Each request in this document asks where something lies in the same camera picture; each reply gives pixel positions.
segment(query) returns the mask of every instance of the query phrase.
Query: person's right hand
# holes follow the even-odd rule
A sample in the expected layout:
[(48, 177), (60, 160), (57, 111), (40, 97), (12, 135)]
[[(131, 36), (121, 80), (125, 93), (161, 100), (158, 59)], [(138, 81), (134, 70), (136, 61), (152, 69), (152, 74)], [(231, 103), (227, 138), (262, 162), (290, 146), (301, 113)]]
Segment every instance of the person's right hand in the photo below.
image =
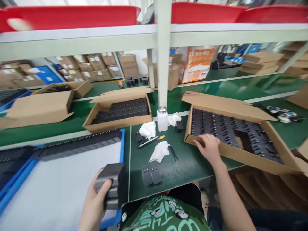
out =
[(220, 140), (210, 134), (200, 135), (199, 137), (203, 140), (205, 147), (202, 147), (202, 145), (197, 140), (194, 140), (194, 142), (199, 148), (201, 154), (210, 162), (212, 167), (214, 168), (217, 165), (223, 163), (218, 149)]

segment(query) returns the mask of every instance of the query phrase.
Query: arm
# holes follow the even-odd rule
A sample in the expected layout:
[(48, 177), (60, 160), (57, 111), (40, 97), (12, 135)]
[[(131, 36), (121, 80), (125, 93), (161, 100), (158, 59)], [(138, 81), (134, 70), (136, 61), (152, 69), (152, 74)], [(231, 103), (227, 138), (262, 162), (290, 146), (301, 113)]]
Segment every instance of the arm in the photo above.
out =
[(229, 231), (247, 231), (256, 228), (237, 194), (235, 187), (230, 179), (228, 170), (221, 160), (218, 145), (220, 140), (213, 135), (205, 134), (199, 137), (205, 143), (205, 148), (198, 141), (194, 141), (201, 154), (210, 162), (214, 169), (218, 195), (220, 200), (221, 212), (225, 226)]

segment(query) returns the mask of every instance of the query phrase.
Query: stack of black parts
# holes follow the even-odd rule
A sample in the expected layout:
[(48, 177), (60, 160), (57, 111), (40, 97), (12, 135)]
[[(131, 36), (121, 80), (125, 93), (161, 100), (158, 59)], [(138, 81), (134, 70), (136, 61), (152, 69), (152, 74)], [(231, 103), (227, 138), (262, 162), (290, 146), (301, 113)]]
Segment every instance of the stack of black parts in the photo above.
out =
[(0, 107), (23, 95), (27, 91), (28, 90), (25, 88), (0, 91)]
[(105, 196), (104, 209), (119, 210), (127, 201), (128, 195), (128, 178), (124, 163), (107, 164), (104, 167), (95, 182), (96, 193), (108, 179), (112, 180), (112, 185)]
[(134, 99), (130, 101), (113, 103), (109, 111), (99, 111), (91, 124), (99, 124), (119, 119), (149, 114), (147, 98)]
[(42, 161), (58, 159), (74, 154), (101, 148), (121, 141), (121, 131), (114, 129), (111, 131), (97, 133), (71, 141), (52, 144), (42, 148), (36, 148), (34, 158)]
[(0, 151), (0, 190), (18, 172), (32, 154), (33, 147), (31, 146)]
[(241, 139), (245, 151), (283, 164), (272, 141), (257, 123), (194, 108), (191, 134), (212, 134), (222, 143), (240, 148), (237, 136)]

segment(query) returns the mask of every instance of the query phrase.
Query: stacked cardboard boxes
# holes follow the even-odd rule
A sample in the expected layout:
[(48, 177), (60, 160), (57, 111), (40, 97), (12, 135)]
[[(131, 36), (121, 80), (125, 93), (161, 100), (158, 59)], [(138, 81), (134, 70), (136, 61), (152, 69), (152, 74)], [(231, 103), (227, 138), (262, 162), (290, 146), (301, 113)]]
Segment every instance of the stacked cardboard boxes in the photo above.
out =
[[(281, 51), (282, 59), (278, 65), (283, 66), (305, 44), (305, 42), (293, 42)], [(308, 78), (308, 52), (302, 54), (286, 71), (286, 74), (301, 79)]]
[(246, 62), (239, 68), (253, 75), (268, 74), (278, 70), (277, 62), (282, 58), (282, 54), (261, 51), (244, 55)]
[(100, 54), (59, 56), (56, 58), (62, 66), (59, 72), (68, 82), (102, 81), (112, 78)]
[(39, 70), (25, 61), (5, 62), (0, 65), (0, 68), (1, 89), (45, 85), (44, 81), (36, 75)]
[(118, 58), (126, 79), (140, 75), (135, 55), (119, 55)]

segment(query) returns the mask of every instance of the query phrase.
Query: red plastic tray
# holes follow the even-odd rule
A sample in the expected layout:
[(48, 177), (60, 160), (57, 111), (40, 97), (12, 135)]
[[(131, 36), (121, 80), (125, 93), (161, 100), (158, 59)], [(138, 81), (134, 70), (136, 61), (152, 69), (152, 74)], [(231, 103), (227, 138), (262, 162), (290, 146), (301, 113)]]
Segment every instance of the red plastic tray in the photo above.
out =
[(241, 13), (238, 23), (308, 23), (308, 7), (273, 5), (251, 8)]
[(35, 30), (130, 26), (137, 24), (135, 6), (41, 6), (6, 8)]
[(171, 23), (234, 23), (247, 7), (213, 5), (205, 3), (172, 3)]

